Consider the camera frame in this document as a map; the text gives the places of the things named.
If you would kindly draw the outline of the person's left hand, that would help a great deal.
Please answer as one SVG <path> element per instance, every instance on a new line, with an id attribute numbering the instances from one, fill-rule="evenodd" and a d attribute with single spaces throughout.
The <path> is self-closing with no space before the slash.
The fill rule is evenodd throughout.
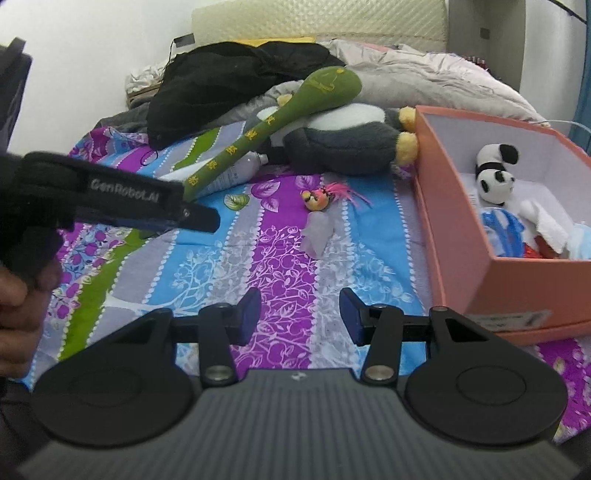
<path id="1" fill-rule="evenodd" d="M 1 267 L 1 376 L 25 377 L 43 333 L 43 322 L 52 292 L 60 285 L 62 268 L 52 259 L 27 285 Z"/>

